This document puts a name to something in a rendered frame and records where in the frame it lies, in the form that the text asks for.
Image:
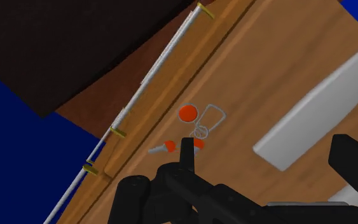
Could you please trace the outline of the long white flat box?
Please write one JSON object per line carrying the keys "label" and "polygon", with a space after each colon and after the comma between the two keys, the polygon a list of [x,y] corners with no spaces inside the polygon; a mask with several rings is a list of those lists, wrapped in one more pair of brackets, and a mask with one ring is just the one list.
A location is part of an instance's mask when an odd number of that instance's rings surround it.
{"label": "long white flat box", "polygon": [[323,79],[253,147],[255,154],[286,170],[358,105],[358,52]]}

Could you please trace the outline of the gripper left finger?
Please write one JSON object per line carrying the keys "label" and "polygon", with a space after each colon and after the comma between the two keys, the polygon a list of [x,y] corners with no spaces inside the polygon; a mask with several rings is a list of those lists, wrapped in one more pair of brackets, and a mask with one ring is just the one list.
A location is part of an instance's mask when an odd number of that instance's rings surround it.
{"label": "gripper left finger", "polygon": [[180,159],[161,165],[154,179],[127,176],[117,186],[107,224],[259,224],[259,205],[230,187],[195,174],[193,138]]}

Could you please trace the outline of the wooden chest of drawers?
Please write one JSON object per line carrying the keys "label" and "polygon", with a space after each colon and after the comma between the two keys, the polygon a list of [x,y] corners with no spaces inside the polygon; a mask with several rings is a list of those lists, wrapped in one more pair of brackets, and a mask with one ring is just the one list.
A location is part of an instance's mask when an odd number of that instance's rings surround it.
{"label": "wooden chest of drawers", "polygon": [[253,201],[325,201],[345,186],[328,165],[326,134],[286,171],[253,145],[309,90],[358,51],[358,22],[338,0],[216,0],[200,15],[109,136],[57,224],[106,224],[121,178],[154,177],[178,153],[149,149],[193,130],[177,117],[186,103],[210,127],[195,170]]}

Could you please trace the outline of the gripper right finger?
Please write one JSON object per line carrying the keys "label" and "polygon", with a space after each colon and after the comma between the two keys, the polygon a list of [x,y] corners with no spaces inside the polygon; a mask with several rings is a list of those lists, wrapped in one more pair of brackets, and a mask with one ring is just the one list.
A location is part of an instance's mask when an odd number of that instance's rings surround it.
{"label": "gripper right finger", "polygon": [[358,141],[348,134],[335,134],[328,164],[358,193]]}

